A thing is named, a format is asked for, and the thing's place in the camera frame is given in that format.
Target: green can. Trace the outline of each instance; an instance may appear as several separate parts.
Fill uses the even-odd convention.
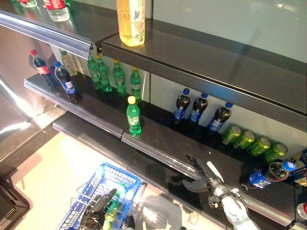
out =
[[[249,153],[256,157],[271,147],[271,141],[266,137],[258,137],[254,143],[248,147]]]
[[[282,143],[274,143],[272,147],[264,152],[264,161],[269,163],[281,157],[288,152],[288,148]]]
[[[233,143],[241,135],[242,130],[238,126],[230,126],[223,135],[223,144]]]
[[[245,149],[249,145],[251,145],[251,143],[253,143],[255,141],[255,139],[256,139],[255,134],[252,131],[250,131],[250,130],[246,130],[233,143],[233,147],[235,149]]]

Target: red bottle cap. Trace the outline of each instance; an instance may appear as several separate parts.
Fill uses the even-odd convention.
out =
[[[36,51],[35,49],[32,49],[32,50],[30,50],[30,54],[31,54],[31,55],[36,55],[36,54],[37,54],[37,51]]]

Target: yellow juice bottle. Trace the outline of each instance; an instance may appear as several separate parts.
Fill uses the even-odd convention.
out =
[[[128,46],[145,41],[145,0],[116,0],[119,37]]]

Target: blue label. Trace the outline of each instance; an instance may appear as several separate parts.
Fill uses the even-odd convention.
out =
[[[213,118],[209,124],[209,129],[213,132],[218,132],[220,128],[223,126],[223,124],[224,122],[219,122]]]
[[[174,118],[181,120],[184,117],[184,113],[186,112],[185,109],[176,109],[174,112]]]
[[[62,86],[67,94],[73,94],[76,92],[76,88],[71,81],[62,83]]]
[[[261,173],[261,170],[252,173],[249,176],[249,181],[252,185],[258,188],[264,188],[265,186],[271,184],[271,181],[267,180]]]
[[[200,120],[201,114],[202,113],[199,113],[199,112],[196,112],[195,110],[192,110],[190,117],[189,117],[190,121],[198,122]]]

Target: yellow bottle cap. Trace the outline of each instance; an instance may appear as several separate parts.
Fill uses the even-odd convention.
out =
[[[129,104],[135,104],[135,97],[134,96],[128,97],[128,103]]]

